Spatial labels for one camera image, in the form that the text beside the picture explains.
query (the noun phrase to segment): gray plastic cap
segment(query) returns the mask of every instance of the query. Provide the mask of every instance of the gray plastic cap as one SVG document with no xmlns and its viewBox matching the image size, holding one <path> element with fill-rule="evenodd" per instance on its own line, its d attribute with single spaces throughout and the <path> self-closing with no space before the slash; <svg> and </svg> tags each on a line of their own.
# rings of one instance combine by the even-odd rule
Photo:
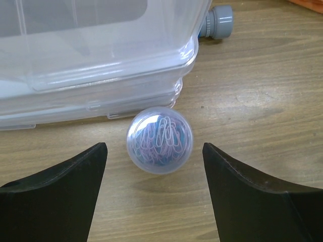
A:
<svg viewBox="0 0 323 242">
<path fill-rule="evenodd" d="M 204 20 L 200 36 L 213 39 L 228 38 L 233 29 L 233 11 L 230 5 L 211 9 Z"/>
</svg>

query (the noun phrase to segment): wood grain surface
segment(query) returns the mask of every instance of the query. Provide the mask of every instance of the wood grain surface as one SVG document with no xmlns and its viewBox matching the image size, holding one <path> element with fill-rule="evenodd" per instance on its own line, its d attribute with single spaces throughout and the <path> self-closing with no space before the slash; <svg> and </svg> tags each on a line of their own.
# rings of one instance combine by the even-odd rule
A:
<svg viewBox="0 0 323 242">
<path fill-rule="evenodd" d="M 140 170 L 126 151 L 131 119 L 99 117 L 1 132 L 0 184 L 106 142 L 90 242 L 219 241 L 204 142 L 268 174 L 323 188 L 323 16 L 287 1 L 215 4 L 232 5 L 234 32 L 201 39 L 184 78 L 175 109 L 191 123 L 195 146 L 180 170 Z"/>
</svg>

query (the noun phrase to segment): clear plastic sphere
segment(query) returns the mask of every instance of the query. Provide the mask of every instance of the clear plastic sphere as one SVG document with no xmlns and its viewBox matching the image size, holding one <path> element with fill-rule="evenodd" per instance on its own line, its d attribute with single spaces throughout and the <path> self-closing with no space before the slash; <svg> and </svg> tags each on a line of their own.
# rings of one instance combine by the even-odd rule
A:
<svg viewBox="0 0 323 242">
<path fill-rule="evenodd" d="M 167 107 L 139 113 L 127 133 L 127 151 L 141 169 L 167 174 L 180 168 L 193 149 L 193 133 L 186 119 Z"/>
</svg>

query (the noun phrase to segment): clear plastic storage box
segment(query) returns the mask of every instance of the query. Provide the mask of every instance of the clear plastic storage box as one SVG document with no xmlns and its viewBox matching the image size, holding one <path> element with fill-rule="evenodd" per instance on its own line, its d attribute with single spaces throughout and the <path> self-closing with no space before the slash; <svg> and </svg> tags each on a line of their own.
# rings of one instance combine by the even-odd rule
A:
<svg viewBox="0 0 323 242">
<path fill-rule="evenodd" d="M 1 0 L 0 129 L 172 106 L 211 0 Z"/>
</svg>

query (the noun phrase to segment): orange object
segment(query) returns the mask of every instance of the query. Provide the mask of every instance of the orange object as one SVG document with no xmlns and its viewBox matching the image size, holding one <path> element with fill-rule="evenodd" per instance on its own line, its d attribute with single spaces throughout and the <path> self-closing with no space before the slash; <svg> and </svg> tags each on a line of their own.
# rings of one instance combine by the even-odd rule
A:
<svg viewBox="0 0 323 242">
<path fill-rule="evenodd" d="M 323 0 L 289 0 L 292 3 L 301 5 L 323 14 Z"/>
</svg>

